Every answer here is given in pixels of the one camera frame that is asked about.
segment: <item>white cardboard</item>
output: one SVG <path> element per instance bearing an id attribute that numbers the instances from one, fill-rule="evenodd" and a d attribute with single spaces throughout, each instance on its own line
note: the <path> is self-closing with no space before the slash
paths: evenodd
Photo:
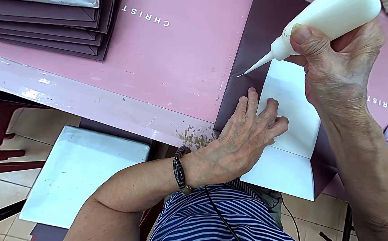
<path id="1" fill-rule="evenodd" d="M 20 213 L 20 219 L 68 229 L 90 195 L 116 172 L 143 162 L 149 146 L 65 126 Z"/>
<path id="2" fill-rule="evenodd" d="M 268 98 L 279 102 L 277 115 L 289 119 L 289 129 L 264 149 L 258 163 L 241 180 L 313 201 L 315 185 L 310 158 L 320 118 L 305 97 L 304 68 L 272 60 L 257 114 L 265 109 Z"/>

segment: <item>glue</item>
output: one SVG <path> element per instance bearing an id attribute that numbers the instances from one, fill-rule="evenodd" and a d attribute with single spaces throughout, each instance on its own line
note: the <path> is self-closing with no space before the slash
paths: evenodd
<path id="1" fill-rule="evenodd" d="M 271 51 L 243 75 L 272 59 L 284 60 L 299 55 L 289 42 L 294 24 L 313 27 L 334 40 L 373 20 L 380 10 L 380 0 L 315 0 L 285 27 L 282 35 L 272 43 Z"/>

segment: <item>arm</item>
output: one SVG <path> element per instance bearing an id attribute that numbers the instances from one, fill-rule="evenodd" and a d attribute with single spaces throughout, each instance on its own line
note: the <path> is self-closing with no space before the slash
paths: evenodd
<path id="1" fill-rule="evenodd" d="M 256 116 L 258 95 L 249 89 L 248 98 L 240 98 L 219 139 L 181 158 L 187 185 L 197 188 L 228 182 L 254 166 L 266 145 L 288 129 L 287 118 L 276 118 L 277 101 L 269 99 L 267 103 Z M 138 240 L 142 211 L 178 190 L 173 159 L 123 169 L 84 203 L 65 241 Z"/>
<path id="2" fill-rule="evenodd" d="M 299 25 L 291 44 L 302 56 L 288 59 L 305 67 L 306 96 L 328 134 L 359 240 L 388 240 L 388 147 L 366 106 L 368 76 L 384 41 L 376 20 L 331 43 Z"/>

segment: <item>pink table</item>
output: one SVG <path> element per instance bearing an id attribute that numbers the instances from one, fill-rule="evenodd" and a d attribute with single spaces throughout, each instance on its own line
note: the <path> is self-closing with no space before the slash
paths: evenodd
<path id="1" fill-rule="evenodd" d="M 0 89 L 171 145 L 205 145 L 251 3 L 127 0 L 105 62 L 0 43 Z"/>

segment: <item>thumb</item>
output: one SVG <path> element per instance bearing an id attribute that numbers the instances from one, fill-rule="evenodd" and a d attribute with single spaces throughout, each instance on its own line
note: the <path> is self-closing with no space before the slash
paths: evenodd
<path id="1" fill-rule="evenodd" d="M 335 54 L 328 36 L 312 27 L 295 24 L 292 28 L 290 42 L 292 48 L 304 55 L 309 63 L 323 61 L 330 53 Z"/>

